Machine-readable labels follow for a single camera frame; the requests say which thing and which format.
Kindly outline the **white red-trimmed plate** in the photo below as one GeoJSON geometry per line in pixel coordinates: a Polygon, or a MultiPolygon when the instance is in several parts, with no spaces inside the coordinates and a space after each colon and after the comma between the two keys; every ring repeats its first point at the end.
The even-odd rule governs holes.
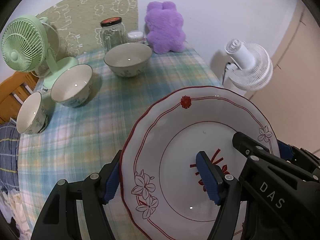
{"type": "Polygon", "coordinates": [[[236,132],[279,155],[276,135],[261,111],[224,88],[179,89],[138,119],[121,154],[121,197],[146,237],[208,237],[219,207],[204,188],[196,155],[206,152],[224,174],[238,178],[246,158],[232,145],[236,132]]]}

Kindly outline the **cotton swab container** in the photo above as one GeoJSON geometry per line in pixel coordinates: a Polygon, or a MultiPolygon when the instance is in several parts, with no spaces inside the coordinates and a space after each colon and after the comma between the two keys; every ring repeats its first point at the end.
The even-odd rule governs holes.
{"type": "Polygon", "coordinates": [[[129,43],[145,43],[145,36],[142,31],[133,30],[126,34],[126,40],[129,43]]]}

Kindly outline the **white floor fan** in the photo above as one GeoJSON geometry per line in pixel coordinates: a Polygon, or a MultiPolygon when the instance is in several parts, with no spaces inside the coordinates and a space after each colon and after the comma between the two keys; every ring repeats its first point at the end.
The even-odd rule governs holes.
{"type": "Polygon", "coordinates": [[[238,90],[255,92],[271,81],[273,63],[261,45],[232,39],[225,45],[225,52],[231,60],[221,77],[223,85],[232,84],[238,90]]]}

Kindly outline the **wooden bed headboard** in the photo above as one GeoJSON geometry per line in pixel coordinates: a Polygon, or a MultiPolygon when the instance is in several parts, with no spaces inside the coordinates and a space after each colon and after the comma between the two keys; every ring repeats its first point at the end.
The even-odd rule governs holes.
{"type": "Polygon", "coordinates": [[[21,106],[35,89],[38,80],[33,73],[15,72],[1,83],[1,124],[17,118],[21,106]]]}

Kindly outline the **green desk fan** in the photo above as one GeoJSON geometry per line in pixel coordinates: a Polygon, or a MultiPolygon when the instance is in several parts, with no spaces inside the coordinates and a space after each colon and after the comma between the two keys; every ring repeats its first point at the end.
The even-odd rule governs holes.
{"type": "Polygon", "coordinates": [[[56,53],[48,41],[48,28],[54,30],[47,17],[23,15],[16,18],[3,33],[1,51],[5,63],[17,72],[34,72],[46,63],[49,70],[42,76],[43,85],[51,89],[57,78],[79,61],[74,57],[56,60],[56,53]]]}

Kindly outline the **purple plush toy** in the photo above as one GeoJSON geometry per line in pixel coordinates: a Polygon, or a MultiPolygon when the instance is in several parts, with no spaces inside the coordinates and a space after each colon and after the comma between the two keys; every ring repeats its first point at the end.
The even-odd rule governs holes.
{"type": "Polygon", "coordinates": [[[147,42],[156,54],[184,51],[184,19],[174,2],[150,2],[146,9],[145,23],[149,31],[147,42]]]}

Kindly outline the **pile of white clothes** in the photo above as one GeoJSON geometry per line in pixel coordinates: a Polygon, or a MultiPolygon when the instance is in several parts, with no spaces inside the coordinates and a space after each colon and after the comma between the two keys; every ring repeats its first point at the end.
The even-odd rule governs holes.
{"type": "Polygon", "coordinates": [[[5,191],[1,188],[1,212],[6,222],[10,222],[12,218],[15,220],[20,233],[18,239],[31,239],[32,231],[24,213],[20,191],[5,191]]]}

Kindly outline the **green sheep pattern mat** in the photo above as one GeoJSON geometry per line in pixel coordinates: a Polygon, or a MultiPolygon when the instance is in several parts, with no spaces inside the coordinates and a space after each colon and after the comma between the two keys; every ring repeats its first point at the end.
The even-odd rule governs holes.
{"type": "Polygon", "coordinates": [[[100,22],[119,16],[126,31],[138,28],[138,0],[63,0],[36,17],[47,17],[48,41],[58,59],[102,47],[100,22]]]}

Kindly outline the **green floral bowl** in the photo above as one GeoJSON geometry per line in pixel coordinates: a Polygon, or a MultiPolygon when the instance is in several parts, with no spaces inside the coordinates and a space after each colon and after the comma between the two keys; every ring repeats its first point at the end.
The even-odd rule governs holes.
{"type": "Polygon", "coordinates": [[[141,43],[126,43],[108,51],[105,64],[119,77],[135,77],[141,74],[152,56],[152,49],[141,43]]]}
{"type": "Polygon", "coordinates": [[[89,97],[92,89],[93,69],[79,64],[62,73],[54,82],[50,96],[66,107],[78,107],[89,97]]]}
{"type": "Polygon", "coordinates": [[[36,134],[41,133],[48,124],[48,114],[44,107],[42,94],[34,92],[31,94],[21,106],[16,128],[20,134],[36,134]]]}

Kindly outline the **blue plaid pillow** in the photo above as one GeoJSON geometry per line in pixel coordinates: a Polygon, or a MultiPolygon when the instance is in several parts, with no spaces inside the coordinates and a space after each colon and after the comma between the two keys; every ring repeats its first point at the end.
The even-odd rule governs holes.
{"type": "Polygon", "coordinates": [[[20,133],[14,122],[1,124],[1,187],[4,191],[19,191],[18,148],[20,133]]]}

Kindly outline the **glass jar with lid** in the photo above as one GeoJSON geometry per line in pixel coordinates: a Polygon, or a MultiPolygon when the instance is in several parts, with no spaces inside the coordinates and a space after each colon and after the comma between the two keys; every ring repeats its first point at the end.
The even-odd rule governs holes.
{"type": "Polygon", "coordinates": [[[104,51],[125,43],[125,26],[121,17],[107,18],[100,22],[100,37],[104,51]]]}

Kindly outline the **plaid tablecloth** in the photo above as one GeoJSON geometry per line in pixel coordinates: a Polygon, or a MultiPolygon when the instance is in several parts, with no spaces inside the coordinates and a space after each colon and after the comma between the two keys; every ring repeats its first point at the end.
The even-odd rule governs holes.
{"type": "Polygon", "coordinates": [[[78,56],[80,63],[93,69],[92,91],[83,105],[65,107],[45,92],[46,129],[21,135],[18,183],[30,228],[56,182],[81,181],[100,171],[154,102],[183,87],[220,85],[191,46],[181,53],[153,54],[146,69],[132,78],[116,76],[104,63],[104,56],[102,49],[78,56]]]}

